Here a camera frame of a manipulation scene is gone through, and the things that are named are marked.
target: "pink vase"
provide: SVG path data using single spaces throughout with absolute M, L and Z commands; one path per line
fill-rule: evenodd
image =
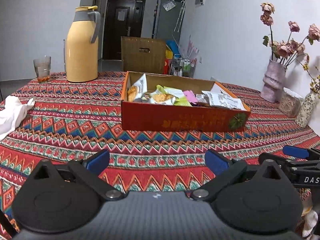
M 263 82 L 265 83 L 260 96 L 270 103 L 274 103 L 277 99 L 278 91 L 282 91 L 285 77 L 284 66 L 273 60 L 269 61 Z

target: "tablecloth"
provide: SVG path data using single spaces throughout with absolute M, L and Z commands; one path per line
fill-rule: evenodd
M 0 142 L 0 204 L 12 223 L 12 201 L 43 158 L 66 163 L 107 148 L 110 165 L 101 179 L 123 191 L 172 191 L 196 189 L 214 177 L 204 164 L 207 149 L 256 164 L 262 152 L 281 155 L 287 144 L 320 148 L 319 136 L 309 127 L 300 128 L 249 88 L 224 84 L 252 110 L 243 132 L 124 131 L 120 98 L 125 73 L 104 72 L 85 83 L 70 83 L 65 73 L 51 78 L 46 84 L 32 80 L 13 93 L 22 103 L 34 98 L 36 104 Z M 8 238 L 2 227 L 0 234 Z

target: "tissue box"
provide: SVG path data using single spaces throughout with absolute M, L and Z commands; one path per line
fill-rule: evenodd
M 288 88 L 284 88 L 279 102 L 279 110 L 288 117 L 295 117 L 300 109 L 303 97 Z
M 245 110 L 202 106 L 165 106 L 139 102 L 128 102 L 127 91 L 143 73 L 127 72 L 122 90 L 121 119 L 123 130 L 135 131 L 181 131 L 199 130 L 204 132 L 243 131 L 251 114 L 250 108 L 243 103 Z M 218 82 L 186 77 L 146 74 L 148 92 L 156 90 L 157 85 L 191 90 L 202 94 L 217 84 L 231 97 L 236 98 Z

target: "glass cup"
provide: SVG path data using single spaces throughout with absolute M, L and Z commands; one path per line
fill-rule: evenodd
M 51 57 L 44 56 L 33 60 L 38 83 L 46 83 L 50 79 Z

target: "white cloth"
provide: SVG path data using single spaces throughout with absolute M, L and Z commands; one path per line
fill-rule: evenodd
M 21 104 L 17 97 L 8 96 L 5 99 L 4 110 L 0 111 L 0 141 L 20 125 L 34 105 L 33 98 L 26 105 Z
M 310 235 L 313 228 L 317 225 L 318 214 L 314 210 L 311 210 L 308 214 L 305 215 L 304 221 L 305 222 L 302 231 L 302 237 L 307 237 Z

